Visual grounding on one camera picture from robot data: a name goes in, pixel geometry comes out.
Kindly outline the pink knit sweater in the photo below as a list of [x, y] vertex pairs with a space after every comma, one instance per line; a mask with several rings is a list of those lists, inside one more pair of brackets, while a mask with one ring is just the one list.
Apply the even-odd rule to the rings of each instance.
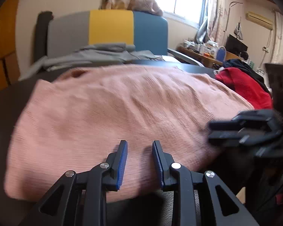
[[125, 140], [123, 184], [107, 200], [136, 197], [158, 186], [153, 141], [199, 171], [219, 153], [207, 142], [207, 123], [252, 108], [208, 75], [177, 68], [75, 68], [53, 82], [39, 80], [12, 134], [4, 191], [38, 201], [66, 171], [92, 169]]

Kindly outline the blue folding chair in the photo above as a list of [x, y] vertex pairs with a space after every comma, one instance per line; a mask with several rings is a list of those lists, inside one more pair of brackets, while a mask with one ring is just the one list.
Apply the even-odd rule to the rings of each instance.
[[220, 46], [217, 55], [216, 55], [216, 60], [220, 62], [224, 62], [226, 59], [226, 48], [224, 46]]

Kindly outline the red knit sweater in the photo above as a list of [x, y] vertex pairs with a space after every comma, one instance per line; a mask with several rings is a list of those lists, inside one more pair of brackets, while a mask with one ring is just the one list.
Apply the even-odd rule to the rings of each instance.
[[255, 109], [272, 109], [269, 93], [248, 74], [238, 68], [225, 68], [216, 74], [215, 79], [246, 99]]

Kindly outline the dark navy garment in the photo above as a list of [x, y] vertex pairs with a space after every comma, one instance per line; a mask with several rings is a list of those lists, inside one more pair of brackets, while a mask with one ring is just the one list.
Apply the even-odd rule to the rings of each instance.
[[251, 78], [253, 78], [261, 87], [262, 89], [270, 94], [270, 91], [265, 85], [264, 78], [257, 74], [248, 64], [241, 61], [240, 59], [229, 59], [223, 62], [224, 68], [234, 67], [239, 69], [240, 71], [246, 73]]

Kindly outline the white window curtain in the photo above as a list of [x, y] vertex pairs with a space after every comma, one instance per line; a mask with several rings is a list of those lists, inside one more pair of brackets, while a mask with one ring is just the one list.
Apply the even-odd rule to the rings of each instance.
[[276, 27], [271, 62], [283, 64], [283, 15], [278, 11], [275, 15]]

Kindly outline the wooden side desk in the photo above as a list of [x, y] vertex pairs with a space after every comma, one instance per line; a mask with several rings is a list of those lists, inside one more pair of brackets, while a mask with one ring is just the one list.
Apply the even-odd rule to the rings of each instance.
[[221, 48], [220, 52], [221, 54], [225, 54], [225, 58], [222, 58], [221, 61], [215, 58], [212, 58], [211, 56], [208, 56], [208, 54], [204, 54], [204, 55], [198, 54], [194, 52], [193, 50], [182, 47], [182, 46], [176, 47], [176, 51], [183, 53], [184, 55], [189, 56], [190, 58], [199, 61], [207, 68], [219, 68], [223, 65], [224, 61], [227, 61], [230, 59], [240, 59], [241, 61], [243, 60], [243, 58], [240, 58], [239, 56], [235, 54], [227, 52], [223, 47]]

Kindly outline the black monitor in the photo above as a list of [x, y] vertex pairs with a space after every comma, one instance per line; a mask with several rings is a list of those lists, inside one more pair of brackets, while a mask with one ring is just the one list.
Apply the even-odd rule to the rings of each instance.
[[226, 40], [225, 48], [227, 52], [230, 52], [237, 56], [240, 55], [242, 52], [246, 52], [248, 49], [248, 47], [243, 42], [241, 42], [239, 39], [232, 36], [231, 34], [229, 34]]

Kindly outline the grey garment on chair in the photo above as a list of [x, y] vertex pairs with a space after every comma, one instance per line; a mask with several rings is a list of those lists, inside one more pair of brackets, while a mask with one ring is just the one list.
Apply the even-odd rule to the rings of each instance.
[[89, 63], [126, 63], [132, 60], [161, 61], [162, 56], [149, 50], [137, 51], [135, 45], [126, 43], [92, 44], [65, 56], [46, 59], [43, 67], [78, 66]]

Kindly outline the grey yellow blue chair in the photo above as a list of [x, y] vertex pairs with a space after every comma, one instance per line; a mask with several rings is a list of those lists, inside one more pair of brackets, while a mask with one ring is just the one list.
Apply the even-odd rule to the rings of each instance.
[[130, 10], [90, 10], [53, 18], [47, 33], [47, 55], [34, 62], [20, 75], [27, 79], [45, 68], [46, 59], [65, 56], [92, 44], [133, 44], [137, 51], [149, 50], [162, 61], [202, 64], [168, 48], [168, 22], [160, 16]]

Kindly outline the wooden wardrobe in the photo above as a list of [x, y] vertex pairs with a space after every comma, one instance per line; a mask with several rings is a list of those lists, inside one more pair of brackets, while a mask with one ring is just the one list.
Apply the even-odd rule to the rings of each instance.
[[16, 53], [16, 15], [19, 0], [5, 0], [0, 7], [0, 91], [20, 77]]

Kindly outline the black rolled mat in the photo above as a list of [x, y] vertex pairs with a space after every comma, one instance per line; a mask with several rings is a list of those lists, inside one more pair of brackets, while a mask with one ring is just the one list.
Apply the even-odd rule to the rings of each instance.
[[47, 33], [49, 23], [53, 20], [54, 16], [51, 11], [43, 11], [38, 14], [35, 26], [34, 37], [34, 61], [38, 61], [43, 56], [47, 55]]

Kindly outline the wall air conditioner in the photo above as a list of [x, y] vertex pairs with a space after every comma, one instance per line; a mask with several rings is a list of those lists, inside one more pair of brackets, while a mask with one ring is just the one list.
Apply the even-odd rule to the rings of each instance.
[[271, 21], [270, 19], [262, 16], [262, 15], [259, 15], [257, 13], [254, 13], [254, 12], [247, 12], [246, 15], [245, 15], [245, 18], [246, 20], [250, 21], [250, 22], [253, 22], [255, 24], [258, 24], [268, 30], [273, 30], [274, 29], [274, 23], [273, 21]]

